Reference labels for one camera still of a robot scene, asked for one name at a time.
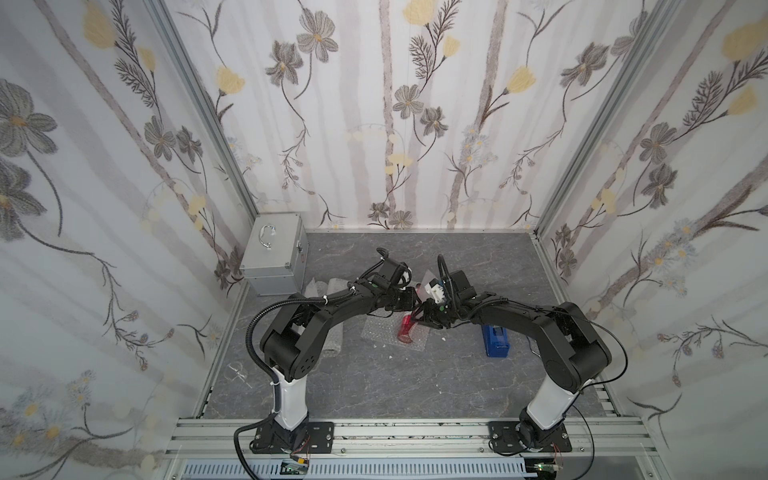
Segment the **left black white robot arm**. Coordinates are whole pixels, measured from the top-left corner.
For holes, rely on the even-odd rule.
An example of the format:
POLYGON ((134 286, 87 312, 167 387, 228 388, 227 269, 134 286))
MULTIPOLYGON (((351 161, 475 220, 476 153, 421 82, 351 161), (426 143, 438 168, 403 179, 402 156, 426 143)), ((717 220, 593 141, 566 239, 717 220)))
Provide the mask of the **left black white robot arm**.
POLYGON ((331 329, 379 309, 415 309, 418 297, 411 279, 406 263, 381 257, 344 290, 321 297, 292 294, 250 321, 245 334, 247 353, 273 387, 273 408, 267 420, 272 446, 294 450, 309 435, 306 377, 331 329))

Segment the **pink red bottle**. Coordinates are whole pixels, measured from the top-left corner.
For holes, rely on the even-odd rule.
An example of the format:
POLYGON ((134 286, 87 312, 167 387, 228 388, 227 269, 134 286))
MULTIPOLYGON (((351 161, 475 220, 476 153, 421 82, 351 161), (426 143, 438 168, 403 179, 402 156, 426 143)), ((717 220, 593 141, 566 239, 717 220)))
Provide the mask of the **pink red bottle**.
POLYGON ((404 344, 411 344, 413 342, 411 332, 416 325, 417 321, 411 314, 404 315, 397 333, 397 340, 404 344))

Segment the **bubble wrap sheet stack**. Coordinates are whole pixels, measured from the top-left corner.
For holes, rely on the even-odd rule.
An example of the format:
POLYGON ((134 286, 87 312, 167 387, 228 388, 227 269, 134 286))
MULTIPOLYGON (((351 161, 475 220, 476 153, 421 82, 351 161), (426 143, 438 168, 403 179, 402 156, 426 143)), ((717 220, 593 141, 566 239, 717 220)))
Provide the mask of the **bubble wrap sheet stack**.
POLYGON ((427 341, 433 332, 433 329, 420 323, 414 327, 411 332, 413 342, 404 344, 397 340, 397 333, 402 318, 411 312, 376 312, 374 315, 365 318, 361 337, 374 342, 376 345, 385 345, 391 347, 402 347, 409 350, 423 352, 426 349, 427 341))

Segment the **blue tape dispenser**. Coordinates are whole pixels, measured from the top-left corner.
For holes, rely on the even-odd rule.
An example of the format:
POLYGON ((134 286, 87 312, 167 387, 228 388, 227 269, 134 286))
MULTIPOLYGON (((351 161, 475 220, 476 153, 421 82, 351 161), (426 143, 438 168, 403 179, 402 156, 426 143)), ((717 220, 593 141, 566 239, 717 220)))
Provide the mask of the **blue tape dispenser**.
POLYGON ((506 358, 510 344, 507 331, 503 327, 483 325, 482 335, 485 353, 490 358, 506 358))

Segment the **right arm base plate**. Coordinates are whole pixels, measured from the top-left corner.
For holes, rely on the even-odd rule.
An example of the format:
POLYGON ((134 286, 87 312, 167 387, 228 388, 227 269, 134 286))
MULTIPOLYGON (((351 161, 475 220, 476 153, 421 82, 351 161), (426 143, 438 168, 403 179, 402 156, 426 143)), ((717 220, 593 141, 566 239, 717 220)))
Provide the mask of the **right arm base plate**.
POLYGON ((569 453, 573 450, 563 423, 542 430, 532 421, 491 421, 487 424, 491 449, 500 455, 569 453))

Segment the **single bubble wrap sheet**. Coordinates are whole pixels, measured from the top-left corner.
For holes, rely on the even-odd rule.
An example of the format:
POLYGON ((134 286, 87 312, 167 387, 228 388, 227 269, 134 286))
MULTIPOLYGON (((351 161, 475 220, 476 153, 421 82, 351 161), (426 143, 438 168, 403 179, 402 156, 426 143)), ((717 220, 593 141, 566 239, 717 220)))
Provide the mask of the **single bubble wrap sheet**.
POLYGON ((304 289, 304 296, 307 298, 321 298, 327 294, 328 284, 324 281, 312 279, 304 289))

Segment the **grey metal case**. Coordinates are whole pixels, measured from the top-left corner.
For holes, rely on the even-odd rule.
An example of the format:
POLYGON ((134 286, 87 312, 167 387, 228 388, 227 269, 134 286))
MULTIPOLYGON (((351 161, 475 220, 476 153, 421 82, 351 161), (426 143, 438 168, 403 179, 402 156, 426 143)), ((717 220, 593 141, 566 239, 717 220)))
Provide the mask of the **grey metal case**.
POLYGON ((300 293, 309 242, 298 213, 265 214, 256 218, 241 270, 260 296, 300 293))

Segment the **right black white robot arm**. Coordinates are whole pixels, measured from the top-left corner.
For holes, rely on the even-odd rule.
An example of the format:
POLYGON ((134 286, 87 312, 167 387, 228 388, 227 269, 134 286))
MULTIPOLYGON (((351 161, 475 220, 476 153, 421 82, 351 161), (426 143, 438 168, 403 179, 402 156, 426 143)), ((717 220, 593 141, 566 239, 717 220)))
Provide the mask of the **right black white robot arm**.
POLYGON ((462 271, 438 257, 438 276, 410 289, 412 319, 434 329, 468 322, 526 336, 537 347, 545 377, 516 425, 519 451, 539 451, 557 436, 582 390, 612 362, 612 354, 584 313, 571 302, 530 305, 477 291, 462 271))

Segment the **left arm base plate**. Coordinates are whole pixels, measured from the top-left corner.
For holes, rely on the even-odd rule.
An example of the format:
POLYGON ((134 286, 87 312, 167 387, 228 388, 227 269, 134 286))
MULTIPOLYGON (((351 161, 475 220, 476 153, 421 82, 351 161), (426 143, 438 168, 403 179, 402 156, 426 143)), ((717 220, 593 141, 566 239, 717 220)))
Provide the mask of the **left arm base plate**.
POLYGON ((288 430, 271 420, 256 429, 249 449, 254 454, 330 454, 334 430, 333 422, 304 421, 296 429, 288 430))

